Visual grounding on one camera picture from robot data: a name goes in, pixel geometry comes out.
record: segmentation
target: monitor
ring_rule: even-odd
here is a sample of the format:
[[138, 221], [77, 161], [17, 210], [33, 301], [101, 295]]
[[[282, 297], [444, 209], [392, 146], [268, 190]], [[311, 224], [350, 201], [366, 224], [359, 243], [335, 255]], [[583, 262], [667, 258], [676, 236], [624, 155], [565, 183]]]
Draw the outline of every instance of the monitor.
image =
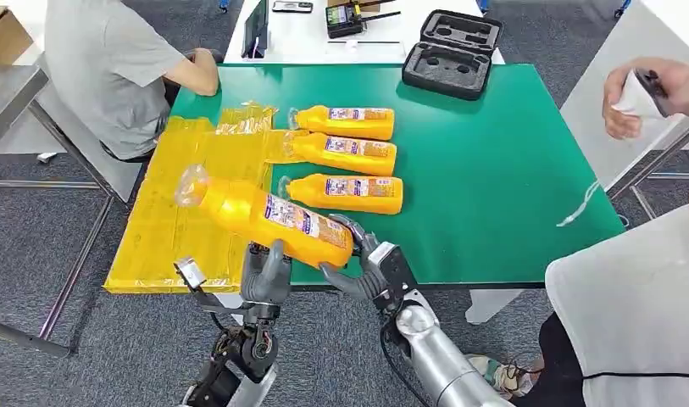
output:
[[269, 0], [259, 0], [257, 7], [244, 23], [242, 58], [263, 58], [267, 49]]

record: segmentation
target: cardboard box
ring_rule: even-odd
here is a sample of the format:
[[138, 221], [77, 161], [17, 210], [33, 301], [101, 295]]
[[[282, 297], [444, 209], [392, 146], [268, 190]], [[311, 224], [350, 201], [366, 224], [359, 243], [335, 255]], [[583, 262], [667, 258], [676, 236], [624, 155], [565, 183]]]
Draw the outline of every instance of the cardboard box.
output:
[[30, 45], [30, 34], [7, 7], [0, 6], [0, 67], [11, 65]]
[[[358, 0], [358, 3], [367, 3], [371, 0]], [[349, 3], [349, 0], [326, 0], [326, 5], [331, 7], [331, 6], [336, 6], [338, 4], [344, 4], [344, 3]], [[380, 4], [375, 4], [373, 6], [367, 6], [367, 7], [362, 7], [362, 11], [374, 11], [377, 12], [381, 8]]]

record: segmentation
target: floor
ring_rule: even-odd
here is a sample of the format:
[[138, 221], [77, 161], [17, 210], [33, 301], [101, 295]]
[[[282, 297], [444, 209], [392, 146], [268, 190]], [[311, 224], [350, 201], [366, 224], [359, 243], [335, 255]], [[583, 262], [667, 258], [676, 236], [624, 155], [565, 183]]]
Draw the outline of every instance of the floor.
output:
[[[232, 0], [230, 12], [222, 14], [215, 1], [125, 2], [181, 50], [225, 50], [241, 5]], [[489, 16], [505, 24], [504, 58], [533, 63], [559, 105], [614, 24], [610, 11], [587, 0], [501, 1], [491, 7]], [[689, 153], [670, 167], [689, 170]], [[66, 155], [48, 166], [34, 164], [31, 156], [0, 156], [0, 178], [26, 176], [74, 181], [86, 175]], [[686, 202], [689, 184], [650, 181], [643, 189], [663, 213]], [[38, 330], [102, 202], [99, 192], [0, 189], [0, 321]], [[646, 220], [630, 196], [614, 205], [633, 226]], [[73, 357], [57, 360], [0, 340], [2, 406], [176, 405], [197, 375], [215, 329], [192, 298], [101, 289], [127, 215], [115, 205], [55, 329], [55, 340], [76, 348]], [[463, 351], [524, 365], [536, 357], [538, 327], [551, 312], [543, 290], [528, 290], [491, 321], [470, 326], [464, 319], [468, 293], [426, 296]], [[277, 323], [281, 374], [264, 405], [417, 405], [386, 366], [378, 324], [363, 301], [294, 293]]]

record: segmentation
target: plastic bottle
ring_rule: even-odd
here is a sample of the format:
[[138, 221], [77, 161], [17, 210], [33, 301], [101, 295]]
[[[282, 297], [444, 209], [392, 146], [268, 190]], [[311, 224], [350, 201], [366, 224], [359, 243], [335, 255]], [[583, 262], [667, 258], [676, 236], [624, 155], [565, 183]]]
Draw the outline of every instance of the plastic bottle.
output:
[[291, 109], [289, 124], [294, 129], [375, 140], [389, 140], [394, 133], [394, 110], [372, 108], [327, 108], [313, 106]]
[[284, 151], [310, 163], [372, 176], [391, 176], [397, 159], [397, 146], [390, 142], [334, 137], [324, 133], [286, 137]]
[[395, 215], [402, 210], [403, 183], [390, 176], [283, 176], [279, 196], [308, 206]]
[[226, 230], [261, 245], [281, 239], [284, 254], [314, 268], [324, 261], [342, 267], [352, 255], [352, 233], [345, 226], [248, 181], [209, 177], [201, 165], [182, 175], [175, 200], [207, 211]]

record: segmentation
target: green table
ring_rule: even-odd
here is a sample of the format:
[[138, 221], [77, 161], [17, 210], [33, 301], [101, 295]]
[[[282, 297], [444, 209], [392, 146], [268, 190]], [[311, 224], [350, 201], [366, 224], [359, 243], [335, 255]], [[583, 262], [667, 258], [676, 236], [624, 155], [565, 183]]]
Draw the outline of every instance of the green table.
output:
[[[594, 174], [531, 65], [499, 65], [483, 97], [459, 100], [406, 86], [399, 65], [226, 65], [213, 98], [180, 92], [172, 114], [208, 117], [249, 100], [279, 108], [389, 107], [396, 112], [394, 176], [404, 180], [399, 215], [345, 212], [381, 241], [402, 246], [420, 284], [540, 287], [554, 259], [623, 227], [601, 189], [572, 224]], [[313, 164], [277, 165], [281, 176], [348, 174]], [[348, 274], [356, 275], [356, 260]], [[292, 283], [324, 285], [295, 264]]]

